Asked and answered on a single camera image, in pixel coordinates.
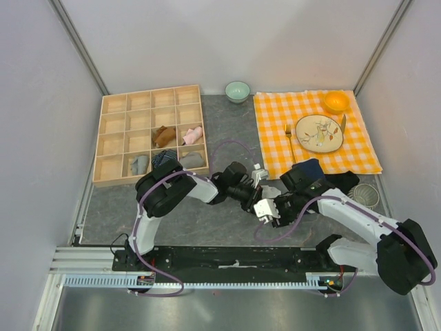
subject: orange checkered tablecloth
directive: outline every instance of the orange checkered tablecloth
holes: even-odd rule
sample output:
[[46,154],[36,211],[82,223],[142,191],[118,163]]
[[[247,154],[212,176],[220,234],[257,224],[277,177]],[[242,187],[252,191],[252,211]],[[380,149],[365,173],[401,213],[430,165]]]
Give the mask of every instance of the orange checkered tablecloth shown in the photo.
[[379,174],[380,162],[373,149],[365,122],[352,91],[345,91],[351,99],[351,107],[345,112],[346,128],[343,145],[335,152],[317,154],[300,146],[295,127],[301,118],[312,114],[323,114],[341,123],[343,114],[332,115],[321,106],[327,91],[305,91],[289,93],[257,93],[254,96],[257,128],[265,169],[270,179],[278,179],[292,166],[289,141],[285,136],[285,124],[291,124],[291,141],[296,162],[318,159],[326,174],[340,174],[348,170],[355,174]]

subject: navy blue cloth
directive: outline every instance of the navy blue cloth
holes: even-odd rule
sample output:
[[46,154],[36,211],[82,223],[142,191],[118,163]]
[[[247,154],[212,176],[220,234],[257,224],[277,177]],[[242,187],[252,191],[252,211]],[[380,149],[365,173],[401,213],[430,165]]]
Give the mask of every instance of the navy blue cloth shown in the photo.
[[310,179],[314,181],[325,178],[325,173],[320,167],[320,164],[317,159],[310,159],[308,161],[303,161],[295,164],[293,167],[299,167]]

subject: white wall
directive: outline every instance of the white wall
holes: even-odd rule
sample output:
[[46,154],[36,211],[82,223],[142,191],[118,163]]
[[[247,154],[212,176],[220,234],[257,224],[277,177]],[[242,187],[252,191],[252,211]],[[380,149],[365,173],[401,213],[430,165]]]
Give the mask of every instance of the white wall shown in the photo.
[[46,0],[4,3],[0,44],[0,321],[27,331],[70,234],[101,95]]
[[111,93],[352,89],[399,0],[63,0]]
[[[389,202],[441,262],[441,2],[414,1],[358,101]],[[441,313],[441,280],[432,286]]]

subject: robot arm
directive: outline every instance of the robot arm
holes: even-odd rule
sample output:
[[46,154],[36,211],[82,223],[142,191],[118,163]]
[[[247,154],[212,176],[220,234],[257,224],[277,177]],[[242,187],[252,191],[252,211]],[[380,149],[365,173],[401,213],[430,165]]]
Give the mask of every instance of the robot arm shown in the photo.
[[[144,176],[136,184],[138,202],[154,184],[180,170],[182,167],[177,161],[169,161]],[[265,178],[262,170],[255,171],[260,175],[253,176],[253,179]],[[231,197],[240,201],[243,210],[254,211],[261,221],[271,221],[275,227],[291,223],[311,199],[326,196],[338,201],[321,199],[310,206],[311,210],[335,219],[367,242],[354,243],[341,236],[332,235],[317,246],[317,250],[326,258],[338,265],[350,265],[367,272],[378,273],[392,290],[406,294],[429,274],[429,269],[415,251],[389,229],[392,227],[410,238],[436,268],[437,261],[416,222],[407,220],[398,223],[372,212],[352,201],[324,179],[313,181],[296,169],[283,176],[285,177],[282,180],[289,192],[275,199],[262,199],[262,188],[247,179],[245,167],[237,162],[233,162],[224,172],[215,174],[212,181],[187,175],[171,179],[153,191],[143,203],[144,211],[136,232],[139,253],[143,255],[153,249],[154,236],[162,217],[186,196],[208,204],[221,203],[227,197]],[[358,210],[349,207],[347,202],[350,202],[349,205],[355,205]],[[386,228],[373,222],[369,215],[380,218],[381,222],[390,227]],[[129,243],[134,250],[134,233],[130,236]]]

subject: gray cloth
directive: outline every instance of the gray cloth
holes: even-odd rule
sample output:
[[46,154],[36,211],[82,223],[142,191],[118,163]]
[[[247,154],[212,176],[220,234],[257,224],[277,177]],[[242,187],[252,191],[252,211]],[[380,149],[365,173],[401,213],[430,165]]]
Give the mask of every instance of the gray cloth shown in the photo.
[[205,165],[205,161],[202,158],[202,155],[197,152],[190,152],[187,155],[185,155],[183,158],[179,159],[179,163],[185,168],[185,169],[193,169],[193,168],[200,168]]
[[132,175],[136,176],[138,174],[147,173],[149,161],[150,159],[148,155],[139,155],[135,157],[132,162]]

